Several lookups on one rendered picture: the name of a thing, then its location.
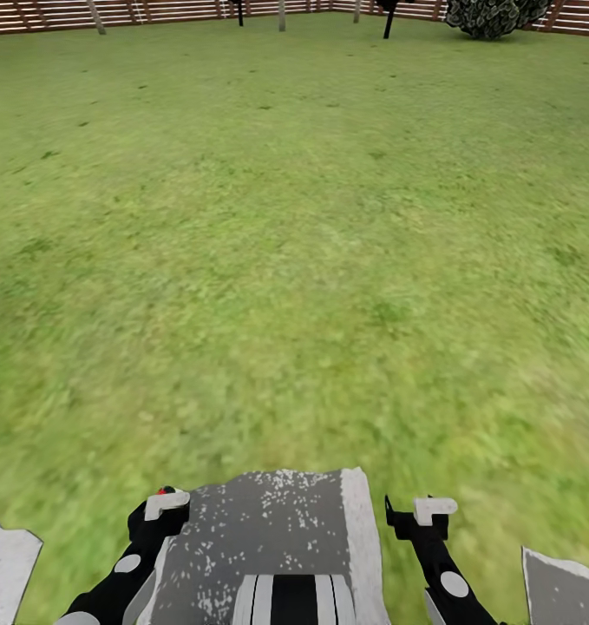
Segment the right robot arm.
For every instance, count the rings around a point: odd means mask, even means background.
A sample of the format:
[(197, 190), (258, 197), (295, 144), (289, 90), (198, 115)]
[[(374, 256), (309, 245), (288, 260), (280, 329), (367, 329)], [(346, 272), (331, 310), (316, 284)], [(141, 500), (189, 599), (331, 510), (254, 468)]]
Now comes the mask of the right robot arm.
[(451, 497), (413, 499), (415, 513), (393, 511), (385, 497), (387, 524), (397, 539), (412, 541), (429, 586), (425, 602), (433, 625), (499, 625), (473, 597), (472, 588), (451, 560), (444, 541), (448, 539), (448, 515), (456, 512)]

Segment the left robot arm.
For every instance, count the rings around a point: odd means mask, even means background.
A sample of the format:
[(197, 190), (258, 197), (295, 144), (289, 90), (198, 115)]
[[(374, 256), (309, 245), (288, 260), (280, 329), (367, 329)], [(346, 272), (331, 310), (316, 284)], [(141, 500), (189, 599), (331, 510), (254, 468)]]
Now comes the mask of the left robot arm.
[(165, 537), (178, 536), (189, 520), (188, 491), (149, 496), (129, 516), (133, 541), (112, 574), (79, 594), (58, 625), (134, 625), (156, 586), (154, 565)]

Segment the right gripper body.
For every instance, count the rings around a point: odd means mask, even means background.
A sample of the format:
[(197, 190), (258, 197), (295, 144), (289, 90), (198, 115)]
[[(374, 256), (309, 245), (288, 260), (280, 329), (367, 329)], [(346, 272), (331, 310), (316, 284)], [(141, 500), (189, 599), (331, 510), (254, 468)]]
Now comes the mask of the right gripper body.
[[(421, 549), (426, 543), (439, 543), (443, 548), (444, 541), (448, 539), (448, 519), (446, 515), (432, 515), (432, 525), (420, 527), (413, 518), (412, 513), (393, 514), (395, 533), (399, 540), (412, 541), (416, 555), (419, 556)], [(392, 525), (393, 525), (392, 523)]]

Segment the robot trunk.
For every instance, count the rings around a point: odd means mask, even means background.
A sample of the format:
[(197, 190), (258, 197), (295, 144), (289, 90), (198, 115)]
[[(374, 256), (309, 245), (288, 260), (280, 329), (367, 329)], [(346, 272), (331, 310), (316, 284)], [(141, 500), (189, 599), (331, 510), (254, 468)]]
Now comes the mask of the robot trunk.
[(342, 575), (246, 575), (232, 625), (356, 625)]

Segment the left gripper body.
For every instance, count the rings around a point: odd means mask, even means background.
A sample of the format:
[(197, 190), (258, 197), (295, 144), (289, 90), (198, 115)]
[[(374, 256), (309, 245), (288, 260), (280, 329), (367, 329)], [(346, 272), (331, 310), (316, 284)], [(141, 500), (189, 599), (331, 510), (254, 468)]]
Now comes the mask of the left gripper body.
[(158, 520), (144, 519), (145, 513), (137, 512), (129, 516), (129, 539), (135, 540), (142, 534), (156, 536), (160, 545), (164, 543), (165, 537), (178, 536), (182, 527), (182, 508), (173, 507), (172, 509), (163, 509)]

